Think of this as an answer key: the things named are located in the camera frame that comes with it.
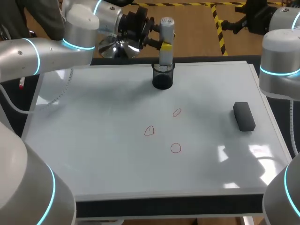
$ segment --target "hazard tape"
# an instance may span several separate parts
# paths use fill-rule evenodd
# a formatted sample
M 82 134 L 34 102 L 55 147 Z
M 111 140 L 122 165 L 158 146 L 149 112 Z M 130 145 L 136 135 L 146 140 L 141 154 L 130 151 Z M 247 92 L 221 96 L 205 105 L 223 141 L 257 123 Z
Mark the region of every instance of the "hazard tape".
M 211 5 L 235 5 L 238 7 L 242 7 L 245 2 L 185 2 L 185 3 L 131 3 L 132 6 L 208 6 Z M 281 2 L 268 2 L 269 5 L 281 5 Z
M 215 24 L 216 24 L 217 36 L 218 36 L 218 39 L 219 39 L 219 45 L 220 45 L 222 55 L 228 55 L 228 53 L 225 49 L 225 43 L 224 43 L 224 38 L 223 38 L 223 33 L 222 33 L 222 27 L 221 27 L 221 23 L 219 22 L 219 19 L 218 19 L 216 5 L 211 5 L 210 8 L 211 8 L 211 12 L 212 12 L 212 15 L 214 17 Z

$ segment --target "red marker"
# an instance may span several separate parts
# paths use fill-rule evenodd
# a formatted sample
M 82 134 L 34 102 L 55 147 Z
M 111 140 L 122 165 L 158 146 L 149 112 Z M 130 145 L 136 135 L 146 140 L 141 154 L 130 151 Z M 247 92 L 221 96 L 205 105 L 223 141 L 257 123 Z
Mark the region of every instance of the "red marker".
M 24 88 L 24 83 L 25 83 L 25 77 L 22 77 L 22 78 L 20 79 L 20 82 L 19 82 L 19 89 L 20 89 L 20 90 L 23 90 L 23 88 Z

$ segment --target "cable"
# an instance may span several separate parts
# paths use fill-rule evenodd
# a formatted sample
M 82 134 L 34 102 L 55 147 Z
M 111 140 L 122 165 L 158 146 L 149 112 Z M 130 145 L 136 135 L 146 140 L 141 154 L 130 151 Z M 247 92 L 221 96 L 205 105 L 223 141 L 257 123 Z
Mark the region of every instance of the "cable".
M 294 101 L 290 100 L 290 135 L 291 135 L 292 149 L 294 150 L 296 156 L 298 155 L 298 150 L 296 147 L 295 137 L 294 137 L 293 106 L 294 106 Z
M 72 77 L 73 77 L 73 69 L 71 69 L 70 71 L 70 76 L 69 76 L 69 79 L 67 81 L 67 84 L 64 88 L 64 90 L 60 93 L 60 95 L 58 95 L 54 100 L 52 100 L 51 102 L 49 102 L 47 105 L 45 105 L 44 107 L 42 107 L 41 109 L 39 110 L 34 110 L 34 111 L 24 111 L 24 110 L 21 110 L 19 108 L 17 108 L 14 103 L 10 100 L 8 94 L 6 93 L 4 87 L 0 84 L 0 91 L 3 93 L 3 96 L 5 97 L 5 99 L 7 100 L 8 104 L 14 109 L 16 110 L 18 113 L 22 113 L 22 114 L 32 114 L 32 113 L 35 113 L 35 112 L 38 112 L 38 111 L 41 111 L 41 110 L 44 110 L 50 106 L 52 106 L 55 102 L 57 102 L 64 94 L 65 92 L 67 91 L 71 81 L 72 81 Z

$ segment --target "whiteboard eraser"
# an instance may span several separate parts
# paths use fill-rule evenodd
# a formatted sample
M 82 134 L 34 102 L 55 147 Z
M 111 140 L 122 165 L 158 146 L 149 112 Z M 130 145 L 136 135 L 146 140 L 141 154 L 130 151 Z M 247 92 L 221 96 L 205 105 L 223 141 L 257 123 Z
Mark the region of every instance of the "whiteboard eraser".
M 240 131 L 253 131 L 256 127 L 248 102 L 236 102 L 233 106 Z

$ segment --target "red ink marking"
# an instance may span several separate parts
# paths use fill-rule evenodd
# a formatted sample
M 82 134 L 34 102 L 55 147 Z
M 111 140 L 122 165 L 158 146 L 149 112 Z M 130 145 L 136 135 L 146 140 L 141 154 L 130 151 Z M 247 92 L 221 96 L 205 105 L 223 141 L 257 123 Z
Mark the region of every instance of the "red ink marking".
M 147 127 L 144 135 L 145 136 L 150 136 L 150 135 L 153 135 L 153 134 L 155 134 L 154 127 L 153 126 Z
M 173 117 L 178 116 L 181 113 L 181 109 L 177 109 L 175 112 L 173 112 Z
M 172 146 L 171 146 L 171 152 L 173 152 L 173 153 L 181 152 L 181 146 L 180 146 L 180 144 L 178 144 L 178 143 L 172 144 Z

